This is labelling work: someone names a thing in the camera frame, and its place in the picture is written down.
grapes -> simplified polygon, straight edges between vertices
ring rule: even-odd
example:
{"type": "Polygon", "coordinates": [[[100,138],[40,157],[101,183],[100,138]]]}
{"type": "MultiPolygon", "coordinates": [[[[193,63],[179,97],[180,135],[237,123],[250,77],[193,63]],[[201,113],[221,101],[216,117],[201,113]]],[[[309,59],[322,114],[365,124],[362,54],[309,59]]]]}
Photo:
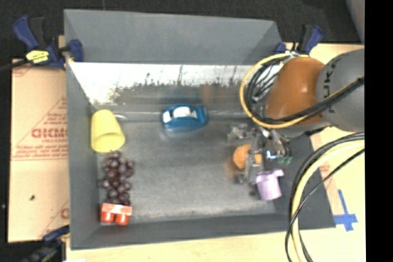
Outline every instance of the grapes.
{"type": "Polygon", "coordinates": [[[120,166],[117,168],[117,172],[118,172],[119,174],[125,174],[126,171],[127,171],[127,166],[125,166],[125,165],[120,165],[120,166]]]}
{"type": "Polygon", "coordinates": [[[134,162],[124,158],[120,151],[114,151],[103,161],[103,171],[105,175],[98,180],[98,186],[107,190],[104,202],[130,206],[132,184],[128,178],[134,174],[134,162]]]}

gray bin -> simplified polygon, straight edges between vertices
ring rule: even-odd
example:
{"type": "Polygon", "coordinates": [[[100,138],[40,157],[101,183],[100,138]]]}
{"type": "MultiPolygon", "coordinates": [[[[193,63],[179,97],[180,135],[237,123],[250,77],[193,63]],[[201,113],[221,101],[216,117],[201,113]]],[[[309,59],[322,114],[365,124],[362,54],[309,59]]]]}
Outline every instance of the gray bin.
{"type": "MultiPolygon", "coordinates": [[[[78,38],[85,50],[84,63],[67,66],[72,249],[287,228],[289,194],[297,169],[312,152],[309,139],[292,141],[294,158],[280,179],[282,197],[264,202],[235,182],[236,146],[227,141],[231,125],[250,123],[238,85],[242,71],[281,41],[274,22],[94,10],[66,10],[64,20],[66,41],[78,38]],[[144,69],[151,69],[148,80],[144,69]],[[121,74],[114,80],[116,73],[121,74]],[[166,79],[158,82],[162,73],[166,79]],[[113,97],[95,99],[93,88],[112,89],[113,97]],[[173,136],[163,130],[160,114],[183,102],[205,104],[210,120],[199,131],[173,136]],[[90,147],[90,121],[102,108],[118,116],[126,135],[123,153],[136,162],[127,227],[99,222],[102,156],[90,147]]],[[[313,181],[320,179],[317,174],[313,181]]],[[[301,215],[301,227],[334,226],[324,190],[304,212],[310,210],[312,215],[301,215]]]]}

yellow cup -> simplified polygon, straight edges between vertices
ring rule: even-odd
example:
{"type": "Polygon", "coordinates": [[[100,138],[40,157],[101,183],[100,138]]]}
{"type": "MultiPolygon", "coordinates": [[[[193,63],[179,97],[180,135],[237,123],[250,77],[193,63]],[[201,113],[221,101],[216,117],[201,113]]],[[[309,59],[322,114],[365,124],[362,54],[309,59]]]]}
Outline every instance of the yellow cup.
{"type": "Polygon", "coordinates": [[[123,146],[125,136],[113,114],[108,109],[96,111],[91,118],[91,147],[94,151],[108,153],[123,146]]]}

blue tape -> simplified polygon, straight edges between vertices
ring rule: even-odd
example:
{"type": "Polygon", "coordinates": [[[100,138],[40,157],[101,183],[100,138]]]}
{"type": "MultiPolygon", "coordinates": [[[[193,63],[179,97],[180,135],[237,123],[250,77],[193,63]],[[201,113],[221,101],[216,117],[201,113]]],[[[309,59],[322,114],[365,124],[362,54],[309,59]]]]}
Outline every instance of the blue tape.
{"type": "Polygon", "coordinates": [[[354,230],[352,224],[358,222],[356,215],[348,213],[348,209],[346,207],[345,200],[344,200],[344,195],[340,189],[338,189],[338,195],[340,197],[341,204],[343,205],[344,208],[344,214],[333,215],[334,222],[336,225],[343,224],[345,227],[345,231],[352,231],[354,230]]]}

yellow cable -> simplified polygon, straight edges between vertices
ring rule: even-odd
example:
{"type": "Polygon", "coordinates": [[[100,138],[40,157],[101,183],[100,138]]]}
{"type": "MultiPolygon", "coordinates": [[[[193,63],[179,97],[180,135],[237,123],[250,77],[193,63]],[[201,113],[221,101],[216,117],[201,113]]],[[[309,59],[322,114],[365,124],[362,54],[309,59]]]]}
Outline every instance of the yellow cable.
{"type": "MultiPolygon", "coordinates": [[[[244,99],[244,87],[246,86],[246,82],[248,80],[248,78],[251,76],[251,74],[253,72],[255,72],[260,66],[262,66],[263,64],[271,61],[271,60],[275,60],[275,59],[281,59],[285,56],[289,56],[287,53],[280,53],[277,55],[272,55],[269,56],[265,59],[262,59],[261,61],[259,61],[258,63],[256,63],[255,65],[253,65],[251,67],[250,70],[248,70],[248,72],[246,73],[246,75],[244,76],[241,85],[240,85],[240,89],[239,89],[239,96],[240,96],[240,103],[241,103],[241,107],[243,108],[243,110],[245,111],[245,113],[247,114],[247,116],[249,118],[251,118],[251,120],[253,122],[255,122],[257,125],[268,128],[268,129],[279,129],[279,128],[286,128],[292,125],[295,125],[296,123],[302,121],[306,116],[302,116],[296,119],[293,119],[291,121],[287,121],[284,123],[278,123],[278,124],[271,124],[271,123],[265,123],[262,122],[260,120],[258,120],[256,117],[254,117],[254,115],[252,114],[252,112],[248,109],[247,105],[246,105],[246,101],[244,99]]],[[[309,57],[308,55],[300,55],[300,57],[309,57]]],[[[345,87],[340,88],[339,90],[337,90],[336,92],[332,93],[331,95],[329,95],[326,99],[330,99],[335,97],[336,94],[340,93],[342,90],[344,90],[345,88],[347,88],[347,85],[345,87]]]]}
{"type": "MultiPolygon", "coordinates": [[[[294,199],[292,201],[292,215],[297,211],[300,200],[302,198],[303,190],[309,181],[309,179],[314,175],[314,173],[319,169],[319,167],[324,164],[327,160],[334,158],[338,154],[341,156],[347,156],[343,154],[343,151],[345,150],[354,150],[354,148],[362,149],[364,148],[364,140],[357,140],[357,141],[352,141],[350,143],[343,143],[340,145],[337,145],[334,148],[331,148],[327,152],[325,152],[321,157],[318,158],[304,173],[304,175],[301,177],[297,187],[296,191],[294,194],[294,199]]],[[[295,246],[295,251],[298,256],[299,261],[301,262],[307,262],[307,259],[305,258],[303,254],[303,249],[302,249],[302,242],[300,240],[300,230],[299,230],[299,224],[298,224],[298,219],[295,220],[294,226],[292,228],[292,241],[295,246]]]]}
{"type": "Polygon", "coordinates": [[[292,121],[289,121],[288,123],[281,123],[278,125],[271,125],[268,123],[264,123],[258,119],[256,119],[253,114],[250,112],[250,110],[247,108],[246,102],[244,100],[244,87],[246,85],[246,82],[248,80],[248,78],[251,76],[252,73],[254,73],[260,66],[262,66],[265,63],[268,63],[271,60],[275,60],[275,59],[281,59],[283,57],[288,57],[289,55],[287,53],[280,53],[277,55],[272,55],[269,56],[267,58],[264,58],[262,60],[260,60],[258,63],[256,63],[255,65],[253,65],[251,67],[251,69],[248,70],[248,72],[246,73],[246,75],[244,76],[241,85],[240,85],[240,103],[241,103],[241,107],[243,108],[243,110],[245,111],[245,113],[247,114],[248,117],[250,117],[257,125],[265,127],[265,128],[270,128],[270,129],[274,129],[274,128],[284,128],[286,126],[290,126],[293,125],[294,123],[300,121],[302,118],[296,119],[296,122],[292,123],[292,121]]]}

